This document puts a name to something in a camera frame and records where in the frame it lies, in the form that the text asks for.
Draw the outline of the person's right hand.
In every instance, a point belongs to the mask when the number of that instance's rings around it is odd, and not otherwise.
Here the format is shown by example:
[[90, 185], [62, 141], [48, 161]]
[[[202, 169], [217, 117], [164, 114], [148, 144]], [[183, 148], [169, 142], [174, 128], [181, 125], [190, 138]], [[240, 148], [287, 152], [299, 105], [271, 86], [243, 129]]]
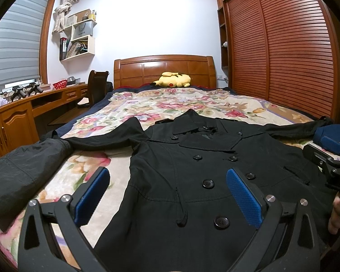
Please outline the person's right hand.
[[328, 230], [331, 234], [336, 235], [340, 229], [340, 193], [334, 198], [331, 217], [329, 219]]

